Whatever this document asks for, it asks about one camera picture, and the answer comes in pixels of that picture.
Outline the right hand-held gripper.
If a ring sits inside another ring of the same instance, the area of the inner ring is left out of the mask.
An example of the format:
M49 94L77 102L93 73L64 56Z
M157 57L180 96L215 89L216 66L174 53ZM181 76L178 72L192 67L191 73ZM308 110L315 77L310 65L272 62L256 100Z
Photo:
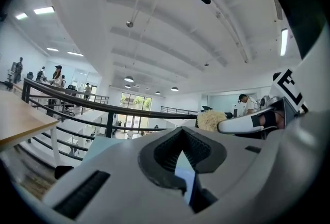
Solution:
M269 94L260 100L260 111L223 120L218 123L218 132L248 134L263 130L281 130L301 113L308 112L302 93L291 74L290 69L274 73Z

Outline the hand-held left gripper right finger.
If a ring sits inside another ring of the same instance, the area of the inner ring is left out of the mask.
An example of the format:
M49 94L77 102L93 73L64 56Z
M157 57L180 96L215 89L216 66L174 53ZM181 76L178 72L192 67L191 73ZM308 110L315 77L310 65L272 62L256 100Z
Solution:
M182 171L190 200L256 200L272 170L284 130L265 140L184 127L187 139L203 144L204 158L193 162L194 171Z

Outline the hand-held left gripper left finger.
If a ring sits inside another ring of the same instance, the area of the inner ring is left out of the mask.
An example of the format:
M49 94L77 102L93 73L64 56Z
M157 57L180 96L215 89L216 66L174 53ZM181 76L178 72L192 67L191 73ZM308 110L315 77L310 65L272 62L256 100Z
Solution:
M174 170L193 133L178 127L112 145L63 175L43 201L56 223L192 223Z

